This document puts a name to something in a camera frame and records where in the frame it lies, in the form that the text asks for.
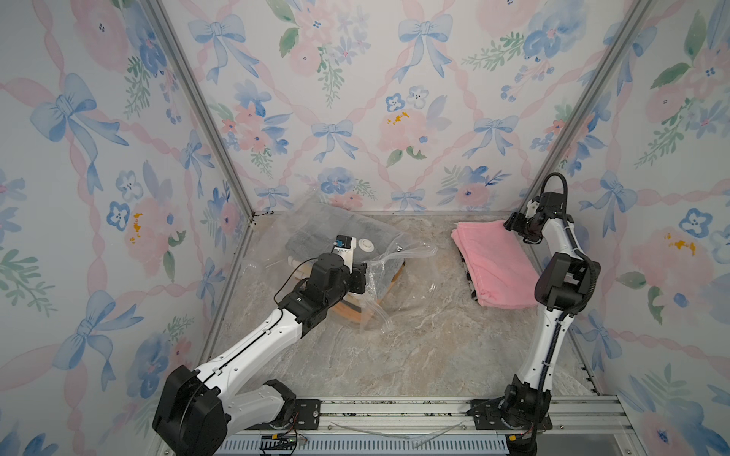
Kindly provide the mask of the grey fluffy blanket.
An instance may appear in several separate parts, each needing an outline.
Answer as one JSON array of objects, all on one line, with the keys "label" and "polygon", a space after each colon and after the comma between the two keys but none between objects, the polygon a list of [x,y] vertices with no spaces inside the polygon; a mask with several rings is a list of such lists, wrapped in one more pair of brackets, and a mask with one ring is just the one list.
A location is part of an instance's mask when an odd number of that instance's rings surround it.
[{"label": "grey fluffy blanket", "polygon": [[295,260],[307,260],[331,252],[338,237],[350,237],[355,262],[365,262],[384,255],[400,235],[397,228],[372,218],[325,212],[298,229],[285,243],[284,252]]}]

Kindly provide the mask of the clear plastic vacuum bag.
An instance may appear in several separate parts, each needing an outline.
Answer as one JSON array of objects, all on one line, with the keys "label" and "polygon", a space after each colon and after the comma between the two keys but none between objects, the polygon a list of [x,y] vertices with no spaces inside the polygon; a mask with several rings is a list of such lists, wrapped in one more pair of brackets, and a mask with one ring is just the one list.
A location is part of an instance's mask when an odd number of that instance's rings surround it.
[{"label": "clear plastic vacuum bag", "polygon": [[312,196],[275,216],[245,269],[299,317],[326,315],[361,332],[387,332],[397,312],[435,294],[437,252],[393,224]]}]

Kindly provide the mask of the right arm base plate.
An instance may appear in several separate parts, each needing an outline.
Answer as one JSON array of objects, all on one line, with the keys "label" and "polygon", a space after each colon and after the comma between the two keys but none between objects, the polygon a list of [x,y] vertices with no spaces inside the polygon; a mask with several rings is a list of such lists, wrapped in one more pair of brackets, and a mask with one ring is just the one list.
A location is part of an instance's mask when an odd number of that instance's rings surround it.
[{"label": "right arm base plate", "polygon": [[466,415],[473,418],[478,431],[523,433],[532,430],[535,406],[525,400],[509,404],[505,397],[473,399]]}]

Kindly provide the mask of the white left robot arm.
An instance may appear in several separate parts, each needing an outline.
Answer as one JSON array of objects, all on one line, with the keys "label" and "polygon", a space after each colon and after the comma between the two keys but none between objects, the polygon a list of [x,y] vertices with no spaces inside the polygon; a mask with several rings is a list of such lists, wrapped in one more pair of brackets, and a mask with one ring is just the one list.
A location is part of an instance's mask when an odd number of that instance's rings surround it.
[{"label": "white left robot arm", "polygon": [[152,429],[176,455],[212,455],[231,435],[294,425],[296,395],[279,380],[241,388],[266,363],[315,329],[347,295],[362,295],[368,266],[337,252],[316,258],[309,277],[278,302],[258,328],[195,369],[180,366],[165,385]]}]

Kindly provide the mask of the pink fluffy blanket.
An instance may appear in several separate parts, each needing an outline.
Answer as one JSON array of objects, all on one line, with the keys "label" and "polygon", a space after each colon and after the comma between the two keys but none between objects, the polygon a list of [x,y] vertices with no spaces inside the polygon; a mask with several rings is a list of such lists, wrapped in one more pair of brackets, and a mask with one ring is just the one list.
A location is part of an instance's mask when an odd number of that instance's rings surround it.
[{"label": "pink fluffy blanket", "polygon": [[466,264],[479,305],[505,310],[538,305],[534,297],[538,273],[502,220],[460,222],[452,230],[452,240]]}]

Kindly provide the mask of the black white patterned blanket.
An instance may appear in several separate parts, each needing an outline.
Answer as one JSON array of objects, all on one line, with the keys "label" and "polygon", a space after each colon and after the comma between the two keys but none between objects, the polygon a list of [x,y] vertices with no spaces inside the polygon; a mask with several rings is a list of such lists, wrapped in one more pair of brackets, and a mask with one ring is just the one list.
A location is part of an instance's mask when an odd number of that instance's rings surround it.
[{"label": "black white patterned blanket", "polygon": [[465,257],[462,254],[459,254],[459,256],[460,256],[460,260],[461,260],[461,264],[462,264],[462,267],[463,267],[463,270],[464,270],[464,274],[466,276],[466,280],[467,280],[467,283],[468,283],[468,286],[469,286],[469,289],[470,289],[471,299],[474,302],[478,303],[479,302],[479,298],[478,298],[477,290],[476,290],[476,287],[475,287],[475,283],[473,282],[473,278],[471,277],[471,272],[470,272],[469,266],[467,264],[467,261],[466,261]]}]

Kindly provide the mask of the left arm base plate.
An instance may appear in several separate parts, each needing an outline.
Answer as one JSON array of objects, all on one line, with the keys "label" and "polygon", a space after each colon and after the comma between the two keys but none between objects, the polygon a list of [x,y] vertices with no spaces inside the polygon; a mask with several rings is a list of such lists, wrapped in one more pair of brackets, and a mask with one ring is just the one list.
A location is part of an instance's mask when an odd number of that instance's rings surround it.
[{"label": "left arm base plate", "polygon": [[281,413],[273,422],[249,427],[249,431],[316,431],[321,422],[321,405],[319,399],[295,399],[286,401]]}]

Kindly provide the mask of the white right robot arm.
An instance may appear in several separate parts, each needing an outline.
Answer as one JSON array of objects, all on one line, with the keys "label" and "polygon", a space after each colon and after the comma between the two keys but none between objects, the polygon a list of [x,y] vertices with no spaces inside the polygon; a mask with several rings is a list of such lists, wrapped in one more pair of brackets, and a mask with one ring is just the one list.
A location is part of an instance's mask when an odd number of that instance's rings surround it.
[{"label": "white right robot arm", "polygon": [[537,197],[525,214],[512,215],[506,227],[530,243],[545,241],[551,252],[534,288],[536,336],[499,406],[508,428],[530,429],[548,413],[557,356],[571,323],[593,296],[601,266],[581,247],[561,193]]}]

